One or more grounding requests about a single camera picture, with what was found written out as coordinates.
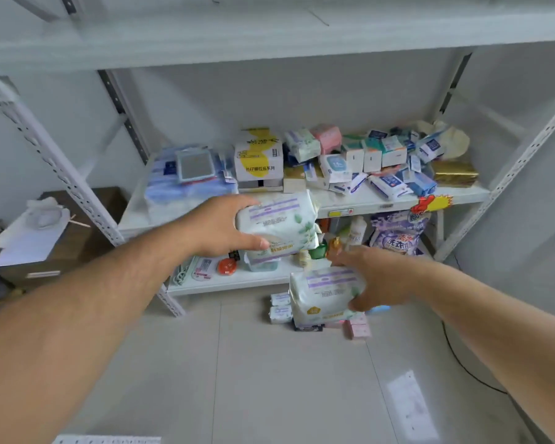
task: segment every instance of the hand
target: hand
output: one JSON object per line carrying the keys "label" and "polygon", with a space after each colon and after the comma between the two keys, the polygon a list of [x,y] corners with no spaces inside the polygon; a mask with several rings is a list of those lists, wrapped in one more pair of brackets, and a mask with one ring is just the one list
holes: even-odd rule
{"label": "hand", "polygon": [[419,268],[428,262],[377,247],[353,246],[349,251],[329,255],[335,265],[358,270],[366,289],[350,301],[349,309],[368,311],[374,306],[394,306],[407,300],[419,286]]}
{"label": "hand", "polygon": [[234,227],[237,212],[257,204],[259,201],[251,196],[215,196],[179,218],[180,226],[193,240],[193,254],[218,257],[237,249],[267,249],[269,242],[265,238],[244,234]]}

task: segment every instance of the shiny gold box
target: shiny gold box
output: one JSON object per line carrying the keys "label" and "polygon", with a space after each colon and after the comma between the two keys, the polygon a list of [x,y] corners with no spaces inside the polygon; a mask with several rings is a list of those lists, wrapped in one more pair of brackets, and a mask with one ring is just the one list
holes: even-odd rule
{"label": "shiny gold box", "polygon": [[431,168],[433,178],[440,186],[470,187],[479,177],[479,173],[469,162],[433,160]]}

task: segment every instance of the white paper sheet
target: white paper sheet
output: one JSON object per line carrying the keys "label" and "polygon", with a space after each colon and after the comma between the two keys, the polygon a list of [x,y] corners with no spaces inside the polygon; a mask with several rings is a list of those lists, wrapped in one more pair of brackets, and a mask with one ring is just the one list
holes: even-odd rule
{"label": "white paper sheet", "polygon": [[0,234],[0,266],[44,261],[70,221],[70,211],[63,209],[57,224],[45,229],[33,229],[26,223],[28,212]]}

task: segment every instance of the forearm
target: forearm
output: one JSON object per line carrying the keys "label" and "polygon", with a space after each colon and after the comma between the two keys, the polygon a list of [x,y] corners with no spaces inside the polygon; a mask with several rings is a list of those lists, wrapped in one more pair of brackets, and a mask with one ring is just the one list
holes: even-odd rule
{"label": "forearm", "polygon": [[418,273],[418,296],[555,441],[555,317],[448,266]]}
{"label": "forearm", "polygon": [[182,228],[153,230],[0,311],[0,442],[50,442],[65,425],[192,253]]}

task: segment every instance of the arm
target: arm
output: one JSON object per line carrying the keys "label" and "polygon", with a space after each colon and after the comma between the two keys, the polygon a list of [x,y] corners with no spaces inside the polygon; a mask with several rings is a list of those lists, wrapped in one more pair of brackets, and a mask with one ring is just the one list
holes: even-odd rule
{"label": "arm", "polygon": [[0,442],[50,443],[187,257],[266,249],[234,228],[237,211],[253,204],[212,198],[0,310]]}
{"label": "arm", "polygon": [[399,304],[410,294],[428,303],[555,442],[555,316],[421,257],[358,246],[333,262],[367,281],[352,310]]}

